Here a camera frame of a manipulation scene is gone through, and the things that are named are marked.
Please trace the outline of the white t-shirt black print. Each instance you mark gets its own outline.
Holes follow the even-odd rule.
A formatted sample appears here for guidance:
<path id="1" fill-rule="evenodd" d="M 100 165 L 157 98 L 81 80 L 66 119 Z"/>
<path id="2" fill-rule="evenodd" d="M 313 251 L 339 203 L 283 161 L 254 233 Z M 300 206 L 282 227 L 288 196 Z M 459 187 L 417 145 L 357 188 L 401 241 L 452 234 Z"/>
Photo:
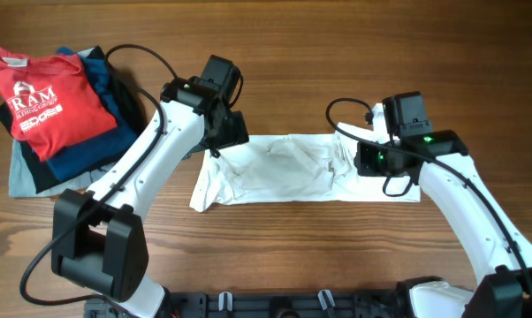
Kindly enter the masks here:
<path id="1" fill-rule="evenodd" d="M 363 177 L 353 165 L 357 142 L 332 134 L 252 135 L 248 143 L 205 152 L 190 207 L 288 201 L 418 202 L 408 177 Z"/>

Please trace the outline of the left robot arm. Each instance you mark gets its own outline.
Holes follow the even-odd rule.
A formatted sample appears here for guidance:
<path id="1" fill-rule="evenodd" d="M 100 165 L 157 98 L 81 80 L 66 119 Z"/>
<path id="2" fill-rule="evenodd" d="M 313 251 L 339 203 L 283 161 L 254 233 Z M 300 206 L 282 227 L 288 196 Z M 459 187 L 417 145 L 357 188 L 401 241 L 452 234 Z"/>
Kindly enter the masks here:
<path id="1" fill-rule="evenodd" d="M 237 66 L 210 56 L 201 76 L 174 79 L 160 94 L 154 124 L 110 172 L 84 193 L 64 191 L 55 203 L 54 274 L 93 291 L 130 317 L 169 317 L 169 292 L 146 270 L 143 223 L 179 162 L 248 142 L 241 112 L 232 110 L 243 78 Z"/>

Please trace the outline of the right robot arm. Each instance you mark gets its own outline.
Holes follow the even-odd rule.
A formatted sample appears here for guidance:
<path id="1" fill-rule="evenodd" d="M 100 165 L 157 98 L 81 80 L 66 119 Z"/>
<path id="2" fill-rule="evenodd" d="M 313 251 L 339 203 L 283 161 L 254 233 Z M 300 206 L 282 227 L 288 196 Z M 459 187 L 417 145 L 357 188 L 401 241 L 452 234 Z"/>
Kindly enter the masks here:
<path id="1" fill-rule="evenodd" d="M 438 206 L 464 248 L 477 287 L 440 280 L 404 285 L 409 317 L 532 317 L 532 243 L 482 182 L 466 145 L 452 130 L 436 131 L 422 94 L 387 97 L 368 109 L 381 140 L 362 139 L 354 163 L 362 176 L 407 177 Z"/>

